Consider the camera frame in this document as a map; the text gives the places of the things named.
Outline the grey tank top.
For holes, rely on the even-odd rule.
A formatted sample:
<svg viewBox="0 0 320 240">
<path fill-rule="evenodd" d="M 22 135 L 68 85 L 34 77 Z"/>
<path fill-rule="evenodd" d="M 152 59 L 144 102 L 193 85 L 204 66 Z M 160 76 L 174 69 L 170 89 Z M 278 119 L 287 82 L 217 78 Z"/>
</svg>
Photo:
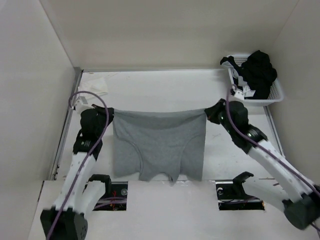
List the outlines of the grey tank top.
<svg viewBox="0 0 320 240">
<path fill-rule="evenodd" d="M 207 117 L 204 109 L 178 112 L 114 111 L 113 171 L 138 173 L 140 181 L 159 174 L 175 184 L 180 175 L 203 178 Z"/>
</svg>

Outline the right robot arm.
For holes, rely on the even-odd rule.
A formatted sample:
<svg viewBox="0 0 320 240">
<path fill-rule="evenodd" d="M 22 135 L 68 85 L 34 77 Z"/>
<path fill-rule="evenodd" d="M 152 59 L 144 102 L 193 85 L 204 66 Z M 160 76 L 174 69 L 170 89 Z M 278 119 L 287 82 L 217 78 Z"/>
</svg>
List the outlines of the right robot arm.
<svg viewBox="0 0 320 240">
<path fill-rule="evenodd" d="M 233 194 L 238 198 L 256 197 L 272 205 L 299 230 L 314 226 L 320 217 L 320 187 L 295 169 L 268 137 L 249 123 L 244 104 L 222 98 L 204 112 L 211 123 L 222 125 L 232 142 L 278 183 L 274 186 L 245 171 L 232 180 Z"/>
</svg>

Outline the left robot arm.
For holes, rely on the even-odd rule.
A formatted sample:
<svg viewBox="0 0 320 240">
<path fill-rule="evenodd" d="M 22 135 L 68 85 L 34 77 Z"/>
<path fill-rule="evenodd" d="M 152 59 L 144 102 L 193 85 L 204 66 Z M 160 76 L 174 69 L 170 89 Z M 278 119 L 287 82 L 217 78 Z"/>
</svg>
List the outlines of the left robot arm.
<svg viewBox="0 0 320 240">
<path fill-rule="evenodd" d="M 72 150 L 70 169 L 51 208 L 43 209 L 40 221 L 47 240 L 83 240 L 88 216 L 99 199 L 112 195 L 110 178 L 93 174 L 103 146 L 102 137 L 114 119 L 114 109 L 97 105 L 80 113 L 80 130 Z"/>
</svg>

